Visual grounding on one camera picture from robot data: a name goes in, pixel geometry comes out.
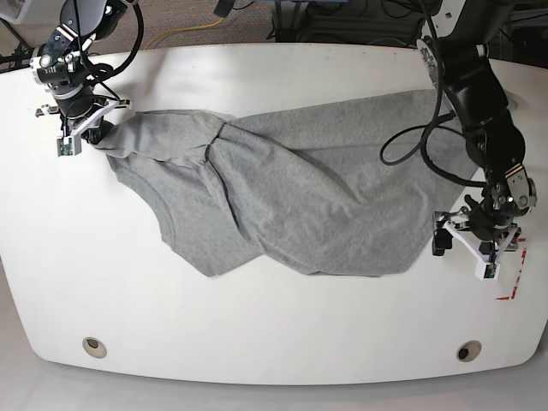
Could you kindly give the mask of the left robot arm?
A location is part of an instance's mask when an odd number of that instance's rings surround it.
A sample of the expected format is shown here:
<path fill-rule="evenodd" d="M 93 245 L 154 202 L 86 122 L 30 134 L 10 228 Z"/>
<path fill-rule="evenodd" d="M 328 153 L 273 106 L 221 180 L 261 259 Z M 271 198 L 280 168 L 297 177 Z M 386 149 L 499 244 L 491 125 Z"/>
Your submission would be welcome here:
<path fill-rule="evenodd" d="M 517 217 L 536 204 L 533 180 L 523 165 L 526 142 L 515 126 L 509 100 L 489 59 L 487 44 L 515 7 L 513 1 L 421 2 L 425 16 L 418 44 L 438 98 L 445 100 L 462 126 L 470 159 L 483 182 L 429 168 L 456 184 L 481 188 L 483 200 L 465 199 L 468 228 L 482 241 L 495 241 Z"/>

